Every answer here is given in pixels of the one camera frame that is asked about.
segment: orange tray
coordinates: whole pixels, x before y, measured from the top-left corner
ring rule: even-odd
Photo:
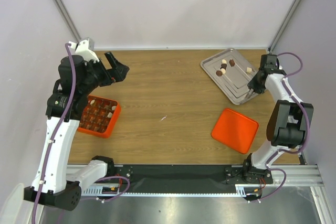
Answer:
[[[119,103],[91,95],[88,100],[77,130],[93,136],[109,137],[121,112]]]
[[[225,109],[219,117],[211,136],[228,147],[246,154],[255,138],[259,124],[231,109]]]

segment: wall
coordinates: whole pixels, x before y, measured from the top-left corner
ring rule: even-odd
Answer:
[[[66,55],[64,43],[72,37],[52,0],[0,0],[0,6],[0,208],[4,211],[13,189],[19,183],[29,186],[35,177],[45,140],[46,102]],[[20,200],[14,206],[20,206]],[[30,207],[29,202],[22,204],[17,223],[27,218]],[[2,212],[0,223],[14,223],[12,217]]]
[[[293,0],[63,0],[97,49],[266,48]]]
[[[310,164],[318,164],[333,208],[336,207],[335,15],[335,0],[302,0],[276,47],[276,53],[293,51],[303,59],[302,72],[290,77],[290,83],[304,101],[314,106],[306,157]],[[291,56],[281,56],[280,62],[291,72],[298,67],[295,61]]]

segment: gray tray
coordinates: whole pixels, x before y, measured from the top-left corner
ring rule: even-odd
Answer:
[[[221,69],[223,59],[227,61],[226,73],[219,77],[216,71]],[[235,61],[233,67],[229,64],[231,59]],[[247,84],[257,70],[234,48],[229,48],[203,60],[201,67],[235,105],[241,105],[258,95],[253,93],[246,99],[249,92]],[[246,73],[247,67],[252,68],[251,73]]]

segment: orange plastic container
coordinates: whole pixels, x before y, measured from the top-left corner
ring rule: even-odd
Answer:
[[[83,110],[79,122],[78,131],[93,136],[109,137],[121,112],[119,103],[91,95],[88,100],[88,105]]]
[[[258,128],[259,124],[256,121],[226,108],[212,130],[211,136],[228,147],[246,154]]]

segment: wooden tabletop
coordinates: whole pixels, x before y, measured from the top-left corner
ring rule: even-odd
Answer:
[[[120,103],[122,110],[109,138],[77,132],[69,163],[85,164],[96,155],[119,164],[241,164],[240,154],[214,140],[211,131],[225,108],[259,123],[250,152],[266,139],[274,108],[267,91],[243,105],[233,105],[200,67],[220,50],[116,51],[130,67],[123,82],[97,88],[97,95]],[[256,68],[264,50],[239,50]],[[103,52],[99,58],[106,59]],[[283,154],[278,163],[297,164],[296,155]]]

